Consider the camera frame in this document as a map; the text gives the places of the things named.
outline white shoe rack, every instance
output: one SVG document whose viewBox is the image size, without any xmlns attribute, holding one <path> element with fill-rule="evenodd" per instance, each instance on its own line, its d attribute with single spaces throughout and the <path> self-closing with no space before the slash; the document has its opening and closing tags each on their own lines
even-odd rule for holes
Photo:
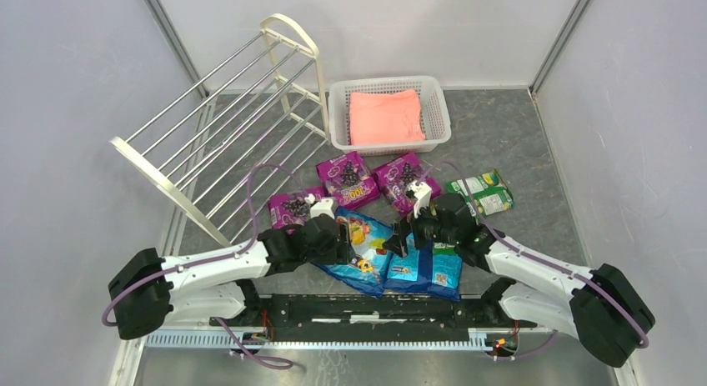
<svg viewBox="0 0 707 386">
<path fill-rule="evenodd" d="M 297 34 L 297 36 L 301 39 L 301 43 L 276 32 L 271 28 L 271 26 L 278 27 L 278 29 L 291 29 L 291 31 Z M 259 51 L 259 53 L 257 53 L 257 55 L 255 55 L 255 59 L 249 63 L 244 64 L 241 68 L 235 69 L 232 68 L 233 65 L 229 65 L 229 63 L 231 63 L 243 52 L 248 51 L 251 53 L 254 49 L 257 49 L 256 51 Z M 286 51 L 282 58 L 277 56 L 278 54 L 276 53 L 276 49 L 278 51 L 282 51 L 283 49 Z M 175 133 L 185 123 L 190 123 L 190 120 L 195 120 L 196 117 L 202 115 L 205 110 L 213 109 L 216 99 L 219 95 L 224 93 L 224 90 L 241 78 L 245 73 L 248 73 L 248 76 L 252 77 L 253 70 L 257 70 L 258 66 L 262 67 L 262 62 L 265 62 L 266 59 L 269 60 L 269 70 L 264 72 L 262 76 L 259 77 L 258 81 L 242 93 L 239 93 L 235 99 L 219 113 L 214 113 L 213 117 L 202 127 L 198 128 L 196 134 L 194 134 L 180 148 L 173 150 L 173 153 L 165 154 L 164 151 L 160 152 L 160 156 L 169 156 L 169 158 L 163 162 L 155 162 L 157 159 L 154 155 L 157 154 L 154 154 L 154 152 L 160 144 L 163 144 L 165 140 L 168 140 L 171 137 L 176 137 Z M 298 69 L 292 70 L 292 75 L 290 75 L 289 78 L 286 78 L 283 75 L 284 68 L 291 70 L 293 66 L 292 63 L 302 62 L 303 60 L 305 63 L 301 65 L 301 67 L 296 66 Z M 205 98 L 187 116 L 176 121 L 169 119 L 170 117 L 173 117 L 173 115 L 168 115 L 168 113 L 170 113 L 170 111 L 173 110 L 178 103 L 182 102 L 190 93 L 195 93 L 197 88 L 217 73 L 219 73 L 219 77 L 226 74 L 228 81 L 226 81 L 215 91 L 212 91 L 208 97 Z M 298 84 L 300 77 L 305 74 L 309 74 L 311 76 L 312 73 L 316 73 L 316 93 L 312 93 Z M 262 100 L 263 98 L 264 101 L 262 103 L 255 107 L 251 107 L 253 102 L 259 99 Z M 296 114 L 294 112 L 295 108 L 306 99 L 316 103 L 314 110 L 306 115 Z M 237 106 L 237 104 L 241 102 L 245 103 L 241 106 Z M 283 114 L 278 115 L 278 119 L 275 120 L 275 122 L 268 128 L 268 131 L 256 138 L 254 143 L 248 142 L 248 146 L 244 147 L 243 143 L 239 143 L 239 138 L 253 124 L 255 124 L 256 121 L 263 117 L 271 118 L 273 116 L 271 110 L 273 107 L 276 107 L 278 102 L 282 105 Z M 235 113 L 231 113 L 233 108 L 236 108 Z M 246 108 L 248 108 L 248 110 L 252 109 L 252 112 L 248 115 L 243 114 Z M 313 119 L 316 117 L 320 117 L 322 119 L 320 124 L 314 123 Z M 233 121 L 237 121 L 235 123 L 238 123 L 238 126 L 234 130 L 224 131 L 224 129 L 228 129 L 229 124 L 235 124 Z M 267 151 L 262 157 L 259 157 L 257 163 L 270 162 L 269 160 L 276 153 L 284 153 L 289 149 L 288 155 L 283 158 L 282 161 L 277 163 L 285 164 L 289 168 L 296 170 L 301 168 L 306 161 L 311 158 L 324 144 L 329 143 L 328 113 L 324 94 L 319 50 L 314 44 L 314 41 L 312 41 L 309 35 L 294 20 L 282 14 L 274 14 L 260 23 L 260 31 L 254 35 L 253 38 L 251 38 L 242 47 L 238 48 L 230 57 L 226 58 L 226 60 L 196 82 L 160 113 L 148 120 L 130 137 L 125 139 L 115 137 L 111 140 L 111 143 L 132 165 L 135 166 L 135 168 L 137 168 L 169 199 L 177 204 L 177 206 L 180 207 L 184 213 L 201 229 L 203 229 L 223 246 L 230 246 L 249 225 L 250 221 L 245 223 L 243 227 L 236 232 L 236 234 L 227 235 L 223 233 L 224 227 L 227 223 L 229 223 L 229 221 L 232 221 L 234 218 L 242 218 L 242 216 L 237 215 L 238 212 L 246 208 L 245 202 L 242 202 L 235 210 L 225 216 L 226 219 L 224 221 L 212 222 L 216 213 L 219 213 L 219 217 L 224 216 L 223 213 L 221 213 L 221 210 L 223 210 L 227 205 L 230 205 L 227 204 L 228 201 L 233 198 L 238 190 L 245 186 L 246 178 L 242 178 L 237 182 L 234 182 L 233 176 L 229 176 L 229 174 L 231 174 L 233 169 L 238 165 L 242 165 L 241 162 L 253 153 L 253 150 L 259 143 L 268 137 L 272 129 L 281 124 L 283 126 L 289 125 L 291 127 L 290 130 L 284 135 L 284 137 L 282 137 L 281 140 L 279 140 L 279 142 L 275 143 L 269 151 Z M 145 129 L 150 127 L 166 128 L 168 130 L 164 133 L 157 133 L 158 136 L 154 137 L 155 132 L 144 132 Z M 306 128 L 309 132 L 304 138 L 297 140 L 297 138 L 300 138 L 301 136 L 301 133 L 298 133 L 298 130 L 301 128 Z M 218 142 L 218 144 L 216 144 L 217 147 L 206 148 L 207 143 L 212 142 L 214 138 L 216 138 L 215 140 Z M 294 145 L 293 143 L 288 143 L 288 141 L 292 138 L 295 138 L 293 142 L 296 144 Z M 227 169 L 223 171 L 223 173 L 203 191 L 198 193 L 198 195 L 191 196 L 191 193 L 188 193 L 188 190 L 190 186 L 195 183 L 198 176 L 212 167 L 216 159 L 219 156 L 222 156 L 222 154 L 230 148 L 235 148 L 236 151 L 239 152 L 243 150 L 243 153 L 238 158 L 234 159 L 233 162 L 227 166 Z M 287 162 L 287 160 L 301 148 L 308 150 L 309 154 L 306 158 L 296 164 Z M 262 188 L 272 177 L 274 172 L 275 170 L 272 170 L 272 172 L 256 187 L 256 190 Z M 229 184 L 235 184 L 235 186 L 226 192 L 207 212 L 202 212 L 202 210 L 197 208 L 197 204 L 203 200 L 208 193 L 216 193 L 216 190 L 218 189 L 223 190 L 223 188 L 216 188 L 216 186 L 224 179 L 227 179 Z M 282 181 L 279 186 L 274 189 L 273 193 L 279 191 L 279 189 L 285 184 L 286 180 Z M 264 204 L 257 207 L 256 211 L 259 213 L 263 209 Z"/>
</svg>

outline snack bag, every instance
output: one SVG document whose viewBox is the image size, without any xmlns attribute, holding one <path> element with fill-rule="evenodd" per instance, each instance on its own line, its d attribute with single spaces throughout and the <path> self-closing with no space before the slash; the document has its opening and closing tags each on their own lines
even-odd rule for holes
<svg viewBox="0 0 707 386">
<path fill-rule="evenodd" d="M 318 164 L 317 174 L 339 207 L 356 209 L 380 197 L 366 163 L 355 151 Z"/>
<path fill-rule="evenodd" d="M 385 271 L 393 255 L 383 248 L 383 242 L 393 235 L 393 229 L 342 207 L 336 210 L 336 221 L 348 223 L 348 235 L 356 256 L 348 264 L 315 266 L 361 293 L 380 298 Z"/>
<path fill-rule="evenodd" d="M 307 194 L 314 194 L 316 198 L 324 197 L 324 188 L 308 188 Z M 275 194 L 268 200 L 270 222 L 273 229 L 281 228 L 292 223 L 304 224 L 309 215 L 309 204 L 304 201 L 305 193 Z"/>
<path fill-rule="evenodd" d="M 495 169 L 493 172 L 467 178 L 466 183 L 469 185 L 476 207 L 484 216 L 511 209 L 514 205 L 513 194 L 511 194 L 501 175 Z M 464 200 L 469 205 L 471 214 L 476 216 L 470 205 L 471 198 L 467 195 L 464 183 L 461 180 L 447 183 L 447 191 L 463 195 Z"/>
<path fill-rule="evenodd" d="M 378 189 L 398 211 L 401 217 L 412 211 L 414 200 L 405 195 L 408 185 L 423 174 L 419 160 L 414 153 L 407 153 L 373 170 Z M 442 190 L 430 176 L 425 182 L 432 188 L 432 198 L 439 196 Z"/>
<path fill-rule="evenodd" d="M 427 292 L 435 297 L 459 301 L 459 279 L 462 274 L 462 258 L 454 246 L 435 243 L 432 247 L 432 276 Z"/>
<path fill-rule="evenodd" d="M 393 255 L 384 286 L 394 292 L 425 293 L 432 273 L 431 244 L 416 249 L 412 234 L 408 235 L 405 242 L 408 244 L 408 255 L 405 258 Z"/>
<path fill-rule="evenodd" d="M 427 293 L 433 297 L 459 301 L 462 258 L 454 246 L 428 243 L 416 249 L 413 235 L 405 239 L 408 256 L 393 255 L 384 287 L 400 293 Z"/>
</svg>

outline purple snack bag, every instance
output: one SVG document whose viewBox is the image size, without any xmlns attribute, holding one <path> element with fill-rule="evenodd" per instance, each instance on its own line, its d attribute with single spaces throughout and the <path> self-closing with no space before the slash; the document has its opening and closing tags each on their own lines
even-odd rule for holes
<svg viewBox="0 0 707 386">
<path fill-rule="evenodd" d="M 307 194 L 314 194 L 316 198 L 324 197 L 324 188 L 308 188 Z M 304 224 L 309 215 L 309 204 L 304 201 L 306 194 L 284 193 L 275 194 L 268 200 L 268 210 L 270 211 L 270 222 L 273 229 L 281 228 L 292 223 Z"/>
<path fill-rule="evenodd" d="M 380 197 L 371 172 L 355 151 L 318 164 L 317 174 L 339 207 L 356 209 Z"/>
<path fill-rule="evenodd" d="M 373 170 L 379 190 L 400 216 L 406 215 L 414 207 L 413 199 L 405 196 L 405 189 L 423 173 L 424 170 L 420 167 L 419 160 L 414 153 L 401 155 Z M 425 182 L 432 188 L 432 198 L 442 193 L 442 189 L 431 177 L 425 178 Z"/>
</svg>

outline blue snack bag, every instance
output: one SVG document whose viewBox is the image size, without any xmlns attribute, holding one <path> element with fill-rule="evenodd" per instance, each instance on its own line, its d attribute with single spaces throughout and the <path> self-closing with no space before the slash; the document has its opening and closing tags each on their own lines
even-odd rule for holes
<svg viewBox="0 0 707 386">
<path fill-rule="evenodd" d="M 459 278 L 462 274 L 462 258 L 454 246 L 435 243 L 432 247 L 432 276 L 428 293 L 436 297 L 459 301 Z"/>
<path fill-rule="evenodd" d="M 385 290 L 385 271 L 393 255 L 383 248 L 383 242 L 393 235 L 393 229 L 343 207 L 336 210 L 336 221 L 348 223 L 356 257 L 348 264 L 315 266 L 361 293 L 380 298 Z"/>
<path fill-rule="evenodd" d="M 394 255 L 391 258 L 384 286 L 399 293 L 425 293 L 429 289 L 432 273 L 431 245 L 416 249 L 412 234 L 405 242 L 408 244 L 408 256 L 401 258 Z"/>
</svg>

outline green snack bag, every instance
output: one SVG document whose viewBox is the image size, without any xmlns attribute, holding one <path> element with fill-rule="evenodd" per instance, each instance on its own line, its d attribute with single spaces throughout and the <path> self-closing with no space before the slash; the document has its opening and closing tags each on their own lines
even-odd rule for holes
<svg viewBox="0 0 707 386">
<path fill-rule="evenodd" d="M 500 213 L 513 207 L 513 194 L 506 187 L 504 180 L 499 175 L 499 172 L 494 169 L 493 172 L 484 173 L 473 178 L 467 178 L 466 183 L 471 189 L 471 193 L 476 202 L 476 207 L 482 215 L 487 216 L 492 213 Z M 471 199 L 466 193 L 464 183 L 461 180 L 455 180 L 447 183 L 447 192 L 459 193 L 464 196 L 467 204 L 471 204 Z"/>
</svg>

